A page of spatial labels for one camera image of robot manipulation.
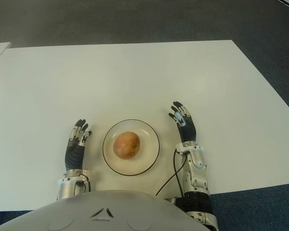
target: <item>silver arm segment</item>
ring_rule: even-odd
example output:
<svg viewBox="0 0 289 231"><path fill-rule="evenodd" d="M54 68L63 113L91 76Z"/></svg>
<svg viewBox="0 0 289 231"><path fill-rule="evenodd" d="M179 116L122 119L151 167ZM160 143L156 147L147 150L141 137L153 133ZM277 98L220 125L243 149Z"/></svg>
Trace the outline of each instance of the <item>silver arm segment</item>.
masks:
<svg viewBox="0 0 289 231"><path fill-rule="evenodd" d="M60 179L60 191L57 200L65 199L91 191L90 171L87 169L71 169Z"/></svg>
<svg viewBox="0 0 289 231"><path fill-rule="evenodd" d="M180 206L189 207L185 212L199 223L213 227L218 231L217 219L212 214L210 205L210 192L206 175L207 164L203 158L202 147L194 141L179 143L177 151L186 155L187 162L184 165L184 198L180 198Z"/></svg>

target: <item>robot finger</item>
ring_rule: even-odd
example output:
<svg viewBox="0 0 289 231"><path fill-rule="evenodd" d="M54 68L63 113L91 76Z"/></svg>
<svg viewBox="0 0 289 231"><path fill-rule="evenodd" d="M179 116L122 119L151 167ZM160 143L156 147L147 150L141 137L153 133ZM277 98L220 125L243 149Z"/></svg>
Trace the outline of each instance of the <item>robot finger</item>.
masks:
<svg viewBox="0 0 289 231"><path fill-rule="evenodd" d="M91 134L92 134L92 131L85 131L85 132L82 134L82 137L80 138L78 145L84 147L85 144L86 144L87 138L88 138Z"/></svg>
<svg viewBox="0 0 289 231"><path fill-rule="evenodd" d="M75 142L78 142L78 141L79 141L80 131L81 131L82 126L83 126L85 123L86 123L86 120L85 120L85 119L81 119L81 121L78 123L78 127L77 127L77 130L76 130L76 139L75 139Z"/></svg>
<svg viewBox="0 0 289 231"><path fill-rule="evenodd" d="M190 116L187 108L184 107L183 104L181 104L180 102L175 101L175 102L173 102L173 105L175 105L175 106L179 109L179 111L181 112L182 115L184 115L184 116Z"/></svg>
<svg viewBox="0 0 289 231"><path fill-rule="evenodd" d="M72 128L71 134L69 135L68 146L72 146L76 140L77 130L79 125L81 124L82 120L78 120L74 127Z"/></svg>
<svg viewBox="0 0 289 231"><path fill-rule="evenodd" d="M86 131L86 129L88 128L88 124L85 124L83 127L82 127L82 129L79 131L79 133L78 133L78 136L77 136L77 139L78 139L78 141L79 141L79 139L81 138L81 136L83 135L83 133Z"/></svg>
<svg viewBox="0 0 289 231"><path fill-rule="evenodd" d="M171 118L173 118L176 123L179 123L179 121L178 121L177 118L174 116L174 114L168 113L168 115L169 115Z"/></svg>
<svg viewBox="0 0 289 231"><path fill-rule="evenodd" d="M174 106L171 106L171 109L176 113L178 111L178 109Z"/></svg>

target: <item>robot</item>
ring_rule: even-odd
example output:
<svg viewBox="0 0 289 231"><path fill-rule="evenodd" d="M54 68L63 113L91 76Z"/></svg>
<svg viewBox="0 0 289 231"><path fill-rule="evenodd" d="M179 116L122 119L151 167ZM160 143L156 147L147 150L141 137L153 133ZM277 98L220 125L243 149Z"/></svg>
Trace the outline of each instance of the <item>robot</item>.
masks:
<svg viewBox="0 0 289 231"><path fill-rule="evenodd" d="M85 120L79 120L67 143L66 173L60 181L57 202L1 225L0 231L219 231L210 202L207 164L196 143L194 122L181 103L173 102L171 108L173 114L169 116L181 136L173 154L172 176L178 180L181 197L163 200L133 191L91 192L90 172L82 169L82 162L92 132L86 131ZM176 154L182 156L178 170L174 163ZM177 175L181 169L183 189Z"/></svg>

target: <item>gray carpet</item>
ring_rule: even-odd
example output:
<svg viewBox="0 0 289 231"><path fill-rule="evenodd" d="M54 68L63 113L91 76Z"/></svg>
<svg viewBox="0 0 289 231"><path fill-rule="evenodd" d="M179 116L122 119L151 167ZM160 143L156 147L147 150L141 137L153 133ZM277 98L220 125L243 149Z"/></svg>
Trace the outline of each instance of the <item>gray carpet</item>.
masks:
<svg viewBox="0 0 289 231"><path fill-rule="evenodd" d="M289 106L289 7L277 0L0 0L0 42L12 47L218 39L232 39ZM289 231L289 185L212 201L222 231Z"/></svg>

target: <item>robotic hand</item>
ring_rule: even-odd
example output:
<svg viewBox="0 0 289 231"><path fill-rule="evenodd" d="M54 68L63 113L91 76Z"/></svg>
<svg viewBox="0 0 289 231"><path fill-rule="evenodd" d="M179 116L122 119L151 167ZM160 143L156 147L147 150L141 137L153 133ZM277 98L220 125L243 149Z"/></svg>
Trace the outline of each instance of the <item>robotic hand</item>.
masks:
<svg viewBox="0 0 289 231"><path fill-rule="evenodd" d="M92 134L91 131L86 131L88 126L85 119L80 119L69 136L65 156L66 173L60 180L57 200L91 191L90 172L82 169L85 144Z"/></svg>
<svg viewBox="0 0 289 231"><path fill-rule="evenodd" d="M196 143L194 122L187 108L180 102L173 102L173 105L175 107L171 106L171 108L174 114L169 113L169 116L177 123L182 141L182 143L177 144L176 152L185 156L187 160L182 160L184 165L184 192L182 192L180 181L176 174L182 197L176 198L174 203L210 230L218 231L217 219L212 213L208 190L207 164L202 155L202 147Z"/></svg>

